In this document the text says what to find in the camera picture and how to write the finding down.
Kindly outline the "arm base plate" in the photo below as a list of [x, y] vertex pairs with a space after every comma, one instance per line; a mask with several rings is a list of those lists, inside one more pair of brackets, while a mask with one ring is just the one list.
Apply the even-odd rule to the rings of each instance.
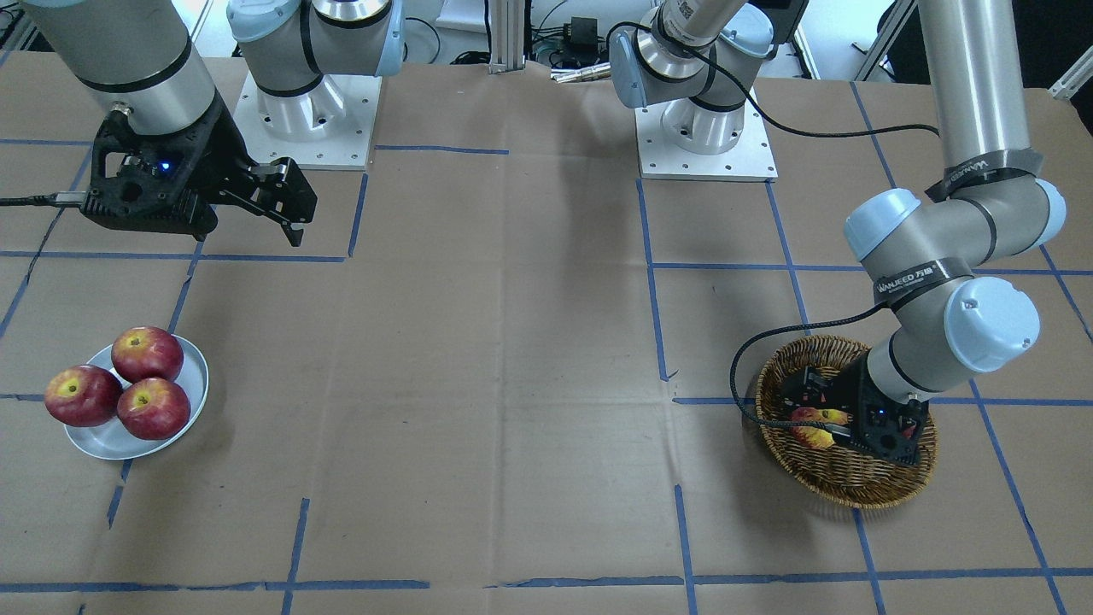
[[778, 176], [757, 109], [734, 83], [636, 109], [645, 179], [764, 182]]
[[258, 162], [294, 159], [301, 170], [365, 172], [383, 78], [325, 75], [295, 97], [275, 97], [251, 75], [233, 116]]

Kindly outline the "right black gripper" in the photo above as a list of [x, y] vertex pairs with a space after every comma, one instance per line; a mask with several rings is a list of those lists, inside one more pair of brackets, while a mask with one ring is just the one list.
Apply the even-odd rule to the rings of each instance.
[[175, 140], [189, 168], [175, 208], [181, 227], [215, 227], [214, 205], [239, 206], [277, 222], [289, 245], [299, 248], [318, 202], [312, 184], [292, 157], [251, 159], [221, 93]]

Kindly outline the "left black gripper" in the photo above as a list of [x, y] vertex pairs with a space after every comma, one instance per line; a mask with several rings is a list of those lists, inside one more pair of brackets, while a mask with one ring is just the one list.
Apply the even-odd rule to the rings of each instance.
[[867, 356], [860, 355], [850, 365], [827, 378], [815, 366], [806, 366], [790, 372], [781, 381], [781, 409], [788, 413], [788, 419], [794, 409], [841, 409], [850, 415], [825, 415], [816, 419], [823, 424], [823, 430], [832, 436], [833, 442], [842, 447], [854, 448], [857, 443], [854, 430], [853, 402], [862, 385], [867, 385]]

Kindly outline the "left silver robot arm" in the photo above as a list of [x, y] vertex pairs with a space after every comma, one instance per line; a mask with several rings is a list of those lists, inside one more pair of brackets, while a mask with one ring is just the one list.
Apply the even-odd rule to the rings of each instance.
[[[874, 311], [888, 308], [900, 328], [834, 377], [806, 367], [788, 389], [792, 416], [777, 424], [904, 464], [933, 397], [998, 370], [1039, 335], [1029, 296], [973, 269], [1038, 248], [1067, 215], [1031, 146], [1011, 4], [922, 1], [919, 19], [944, 174], [928, 202], [888, 190], [844, 225]], [[663, 104], [669, 143], [705, 156], [725, 155], [745, 132], [759, 110], [752, 82], [774, 47], [769, 17], [745, 1], [663, 1], [606, 35], [618, 98]]]

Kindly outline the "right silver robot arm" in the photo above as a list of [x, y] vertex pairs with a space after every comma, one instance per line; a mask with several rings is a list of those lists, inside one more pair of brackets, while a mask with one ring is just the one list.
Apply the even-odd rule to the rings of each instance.
[[[272, 220], [303, 243], [318, 198], [296, 159], [249, 155], [192, 37], [169, 1], [23, 1], [27, 15], [101, 102], [87, 190], [5, 197], [4, 206], [77, 208], [110, 230], [215, 229], [218, 205]], [[231, 35], [281, 138], [319, 138], [348, 116], [334, 75], [402, 63], [399, 1], [231, 1]]]

